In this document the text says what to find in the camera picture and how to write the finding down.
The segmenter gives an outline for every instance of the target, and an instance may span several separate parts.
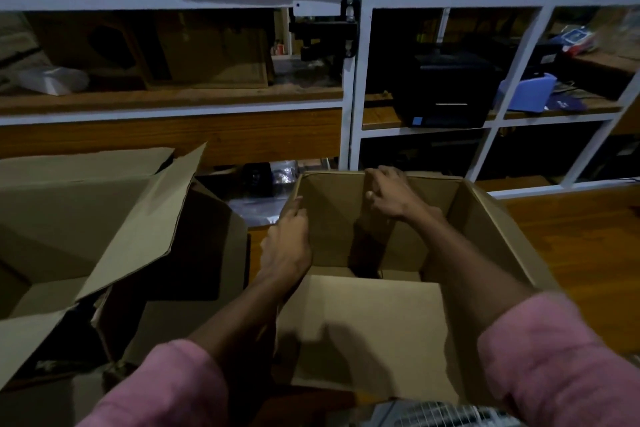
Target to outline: forearm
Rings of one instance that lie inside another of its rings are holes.
[[[444,282],[483,329],[535,293],[532,287],[485,258],[446,220],[434,216],[426,207],[409,213],[408,222],[435,253],[434,266],[439,267]]]
[[[275,317],[278,303],[289,290],[278,278],[260,275],[244,292],[195,330],[189,340],[222,367],[230,350],[250,331]]]

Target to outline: hand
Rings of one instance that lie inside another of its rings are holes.
[[[425,212],[442,217],[439,208],[429,206],[415,194],[406,175],[399,169],[380,165],[378,169],[367,169],[365,172],[373,179],[373,190],[367,191],[366,194],[373,209],[401,221],[411,221],[416,215]]]
[[[309,222],[307,210],[300,209],[301,200],[297,197],[293,201],[260,244],[262,258],[256,278],[275,280],[283,293],[289,292],[311,266]]]

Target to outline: open cardboard box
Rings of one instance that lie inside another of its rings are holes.
[[[242,291],[246,227],[193,181],[203,150],[0,160],[0,388],[123,358],[147,301],[209,313]]]
[[[408,173],[413,189],[519,280],[559,290],[504,208],[462,178]],[[481,333],[406,223],[370,211],[363,172],[304,174],[312,268],[278,317],[277,382],[425,401],[493,405]]]

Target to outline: blue object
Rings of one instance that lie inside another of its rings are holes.
[[[587,105],[581,99],[564,93],[553,94],[547,100],[549,110],[562,110],[563,112],[586,112]]]
[[[545,105],[556,85],[557,78],[554,75],[545,73],[540,78],[532,78],[531,80],[522,80],[516,88],[516,93],[511,99],[509,110],[518,112],[542,113]],[[503,99],[504,90],[507,87],[506,80],[503,80],[498,87],[498,93],[493,102],[495,104]]]

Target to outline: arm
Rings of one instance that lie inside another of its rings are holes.
[[[486,329],[515,305],[535,294],[492,261],[445,218],[442,211],[429,206],[409,186],[404,174],[393,167],[368,169],[373,191],[368,198],[372,207],[390,218],[406,221],[435,252],[442,266],[439,270],[456,297],[477,323]]]
[[[81,427],[227,423],[225,375],[235,379],[233,353],[264,332],[278,304],[311,265],[307,214],[299,206],[300,200],[269,229],[260,272],[251,285],[189,338],[156,346],[133,375],[100,400]]]
[[[631,426],[640,371],[607,348],[559,294],[537,294],[453,229],[396,169],[368,169],[372,207],[404,220],[440,260],[447,285],[482,326],[478,351],[496,398],[531,427]]]

